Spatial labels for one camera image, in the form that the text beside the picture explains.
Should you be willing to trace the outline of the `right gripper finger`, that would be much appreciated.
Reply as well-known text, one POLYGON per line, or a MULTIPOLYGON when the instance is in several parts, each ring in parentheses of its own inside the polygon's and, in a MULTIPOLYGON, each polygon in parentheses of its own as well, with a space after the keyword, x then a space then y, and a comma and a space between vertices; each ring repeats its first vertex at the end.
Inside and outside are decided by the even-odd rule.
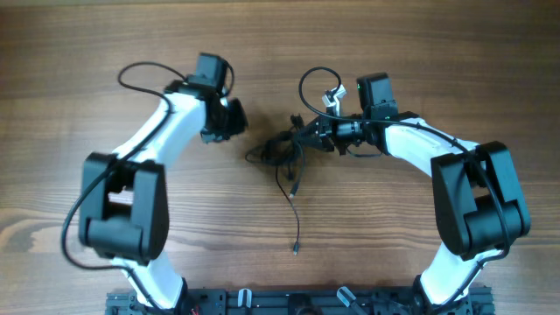
POLYGON ((323 152, 332 152, 335 149, 328 136, 319 136, 317 134, 312 134, 310 136, 301 136, 301 144, 303 146, 323 152))
POLYGON ((324 135, 324 119, 322 116, 315 117, 312 121, 305 123, 300 115, 293 116, 293 125, 296 128, 297 139, 320 139, 324 135))

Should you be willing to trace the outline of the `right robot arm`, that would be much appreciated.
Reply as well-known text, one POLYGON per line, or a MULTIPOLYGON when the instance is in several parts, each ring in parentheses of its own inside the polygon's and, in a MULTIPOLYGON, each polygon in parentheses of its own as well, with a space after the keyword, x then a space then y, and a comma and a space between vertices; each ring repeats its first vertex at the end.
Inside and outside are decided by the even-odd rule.
POLYGON ((342 84, 325 91, 325 110, 298 129, 294 142, 346 154, 369 144, 399 158, 431 179, 441 245, 416 280, 422 307, 433 314, 458 307, 475 277, 490 262, 505 259, 531 219, 507 146, 475 143, 431 127, 412 112, 400 112, 386 73, 356 81, 361 112, 343 115, 342 84))

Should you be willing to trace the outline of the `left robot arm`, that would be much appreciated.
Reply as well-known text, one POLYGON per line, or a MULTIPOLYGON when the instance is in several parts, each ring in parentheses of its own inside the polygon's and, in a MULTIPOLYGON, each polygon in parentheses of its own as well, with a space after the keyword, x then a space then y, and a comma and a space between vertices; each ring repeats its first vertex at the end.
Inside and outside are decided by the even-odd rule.
POLYGON ((231 98, 235 75, 222 57, 201 53, 192 74, 179 74, 141 129, 109 154, 84 162, 81 193, 69 216, 79 218, 80 243, 129 279, 143 314, 194 314, 186 280, 164 246, 170 228, 165 174, 189 141, 220 143, 248 126, 231 98))

